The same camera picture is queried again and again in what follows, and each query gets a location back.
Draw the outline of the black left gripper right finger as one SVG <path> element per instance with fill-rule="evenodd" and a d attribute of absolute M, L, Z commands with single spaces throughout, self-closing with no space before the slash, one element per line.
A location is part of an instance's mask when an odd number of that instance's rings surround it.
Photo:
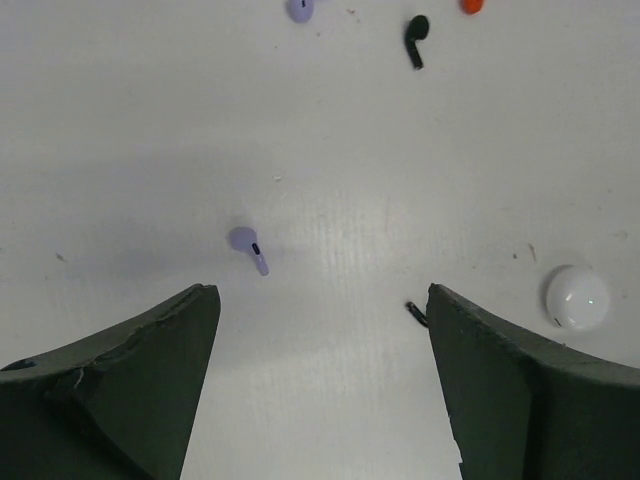
<path fill-rule="evenodd" d="M 639 371 L 501 319 L 449 288 L 426 318 L 465 479 L 636 479 Z"/>

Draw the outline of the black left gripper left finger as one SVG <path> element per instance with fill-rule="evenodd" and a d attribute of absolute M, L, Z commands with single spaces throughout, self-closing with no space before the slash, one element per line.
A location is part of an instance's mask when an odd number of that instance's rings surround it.
<path fill-rule="evenodd" d="M 3 367 L 2 478 L 180 478 L 220 313 L 196 284 Z"/>

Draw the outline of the white earbud charging case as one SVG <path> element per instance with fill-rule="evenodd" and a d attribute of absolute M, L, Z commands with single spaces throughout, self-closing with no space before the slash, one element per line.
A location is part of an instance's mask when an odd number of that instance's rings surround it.
<path fill-rule="evenodd" d="M 544 300 L 546 313 L 557 326 L 588 331 L 606 320 L 611 295 L 592 268 L 564 265 L 550 276 Z"/>

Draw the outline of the purple earbud front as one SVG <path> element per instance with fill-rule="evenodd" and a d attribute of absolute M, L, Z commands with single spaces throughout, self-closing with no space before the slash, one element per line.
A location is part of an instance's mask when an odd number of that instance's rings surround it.
<path fill-rule="evenodd" d="M 228 240 L 234 250 L 243 252 L 251 258 L 257 271 L 262 276 L 269 274 L 269 267 L 259 246 L 257 233 L 254 229 L 246 226 L 235 227 L 229 232 Z"/>

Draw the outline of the purple earbud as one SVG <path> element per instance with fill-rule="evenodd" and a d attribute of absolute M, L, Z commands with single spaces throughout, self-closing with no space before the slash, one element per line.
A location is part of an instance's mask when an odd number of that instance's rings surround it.
<path fill-rule="evenodd" d="M 304 24 L 311 20 L 314 10 L 314 0 L 288 0 L 286 3 L 287 13 L 290 18 L 298 24 Z"/>
<path fill-rule="evenodd" d="M 257 271 L 262 276 L 269 274 L 269 267 L 259 246 L 257 233 L 254 229 L 246 226 L 235 227 L 229 232 L 228 240 L 234 250 L 243 252 L 251 258 Z"/>

